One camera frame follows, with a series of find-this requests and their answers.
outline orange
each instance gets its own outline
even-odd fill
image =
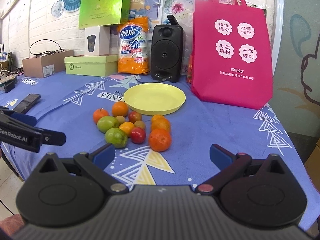
[[[130,137],[130,133],[134,127],[135,126],[132,122],[124,122],[119,126],[119,129],[124,131],[127,134],[127,136]]]
[[[100,120],[100,118],[102,118],[104,116],[108,116],[108,115],[109,115],[109,113],[107,110],[100,108],[100,109],[93,112],[93,121],[95,124],[97,124],[98,121]]]
[[[171,136],[164,129],[154,129],[149,135],[149,145],[155,152],[163,152],[171,145]]]
[[[165,118],[158,118],[151,124],[151,131],[153,131],[154,129],[165,129],[167,132],[170,132],[171,124]]]
[[[121,102],[121,101],[116,102],[112,106],[112,115],[114,117],[119,115],[126,117],[128,115],[128,112],[129,112],[129,107],[125,102]]]
[[[159,118],[165,118],[163,115],[160,114],[156,114],[151,118],[151,123],[153,123],[153,121],[159,119]]]

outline orange plastic bag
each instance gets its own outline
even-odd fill
[[[146,37],[148,27],[148,17],[133,19],[119,27],[119,73],[147,74],[149,72]]]

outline green gift box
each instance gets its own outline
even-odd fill
[[[131,0],[81,0],[79,29],[124,24],[129,19]]]
[[[107,77],[118,73],[118,55],[65,57],[66,73]]]

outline cardboard box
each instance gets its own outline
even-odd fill
[[[79,29],[124,24],[129,19],[130,0],[81,0]]]
[[[320,192],[320,147],[316,146],[309,159],[304,164],[309,177],[316,187],[316,189]]]
[[[101,56],[110,52],[110,28],[105,26],[85,29],[84,55]]]
[[[65,50],[48,56],[23,59],[24,75],[26,77],[44,78],[65,71],[64,58],[73,55],[73,50]]]
[[[107,77],[118,73],[118,55],[66,57],[67,74]]]

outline red packet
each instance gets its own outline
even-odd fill
[[[188,74],[187,74],[187,83],[191,83],[192,81],[192,60],[193,56],[191,54],[190,59],[189,59],[189,67],[188,67]]]

